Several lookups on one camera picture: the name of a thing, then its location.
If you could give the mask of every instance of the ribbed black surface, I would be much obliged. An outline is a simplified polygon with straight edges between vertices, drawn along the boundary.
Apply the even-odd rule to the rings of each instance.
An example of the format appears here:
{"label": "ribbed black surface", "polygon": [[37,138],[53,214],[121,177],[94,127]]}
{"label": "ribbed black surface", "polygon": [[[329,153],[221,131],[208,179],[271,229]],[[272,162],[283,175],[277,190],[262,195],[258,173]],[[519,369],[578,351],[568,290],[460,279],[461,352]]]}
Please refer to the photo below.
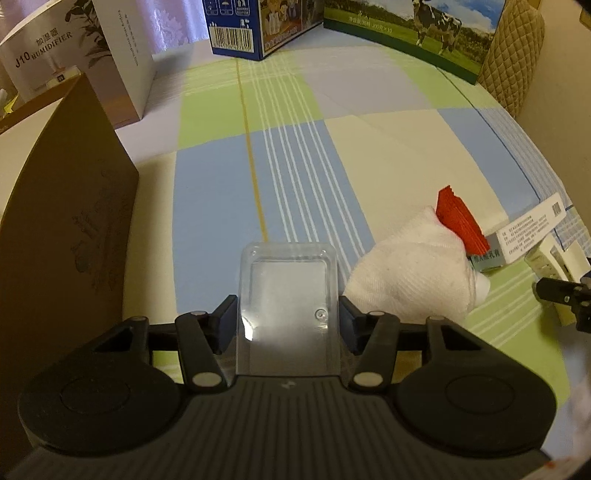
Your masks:
{"label": "ribbed black surface", "polygon": [[144,447],[93,459],[38,449],[7,478],[517,480],[546,460],[440,452],[408,434],[384,400],[350,393],[338,378],[239,377],[226,393],[196,397]]}

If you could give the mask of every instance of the beige quilted headboard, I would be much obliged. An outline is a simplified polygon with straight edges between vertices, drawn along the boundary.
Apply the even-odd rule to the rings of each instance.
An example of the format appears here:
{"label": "beige quilted headboard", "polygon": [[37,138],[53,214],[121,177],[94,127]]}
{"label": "beige quilted headboard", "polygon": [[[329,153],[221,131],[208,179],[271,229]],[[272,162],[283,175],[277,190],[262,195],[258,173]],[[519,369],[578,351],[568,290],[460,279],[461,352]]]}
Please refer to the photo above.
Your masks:
{"label": "beige quilted headboard", "polygon": [[508,0],[478,82],[516,117],[544,41],[544,18],[527,0]]}

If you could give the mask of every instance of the curtain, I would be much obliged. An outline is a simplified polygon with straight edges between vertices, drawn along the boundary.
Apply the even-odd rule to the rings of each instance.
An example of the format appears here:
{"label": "curtain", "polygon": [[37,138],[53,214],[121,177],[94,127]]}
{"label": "curtain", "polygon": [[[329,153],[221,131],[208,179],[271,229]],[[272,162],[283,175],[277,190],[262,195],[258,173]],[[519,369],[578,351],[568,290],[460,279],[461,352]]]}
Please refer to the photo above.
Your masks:
{"label": "curtain", "polygon": [[[152,53],[208,38],[201,0],[136,1]],[[0,38],[4,38],[17,23],[45,2],[0,0]]]}

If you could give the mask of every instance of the cow picture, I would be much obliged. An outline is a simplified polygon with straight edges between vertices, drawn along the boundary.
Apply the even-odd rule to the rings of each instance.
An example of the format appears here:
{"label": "cow picture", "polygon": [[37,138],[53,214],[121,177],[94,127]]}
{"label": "cow picture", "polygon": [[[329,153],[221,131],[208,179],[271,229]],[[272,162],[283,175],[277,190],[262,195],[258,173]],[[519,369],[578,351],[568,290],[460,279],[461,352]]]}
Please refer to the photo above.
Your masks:
{"label": "cow picture", "polygon": [[504,5],[505,0],[324,0],[324,26],[475,83]]}
{"label": "cow picture", "polygon": [[413,0],[414,26],[418,31],[416,45],[422,47],[425,36],[431,30],[439,33],[442,38],[439,55],[445,49],[448,49],[451,53],[457,36],[462,29],[462,21],[437,8],[431,7],[431,5],[426,5],[425,2],[427,1],[429,0]]}

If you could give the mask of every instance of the plant illustration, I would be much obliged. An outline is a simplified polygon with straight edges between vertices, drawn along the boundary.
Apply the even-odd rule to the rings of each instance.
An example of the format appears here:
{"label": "plant illustration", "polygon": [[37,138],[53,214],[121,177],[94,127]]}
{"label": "plant illustration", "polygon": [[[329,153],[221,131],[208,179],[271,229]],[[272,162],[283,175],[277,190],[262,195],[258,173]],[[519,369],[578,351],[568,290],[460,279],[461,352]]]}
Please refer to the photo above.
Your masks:
{"label": "plant illustration", "polygon": [[92,0],[76,0],[74,6],[66,13],[66,22],[69,22],[72,17],[81,18],[85,22],[84,33],[78,42],[79,46],[82,46],[86,37],[94,37],[95,46],[85,55],[89,58],[88,68],[91,68],[100,59],[112,56]]}

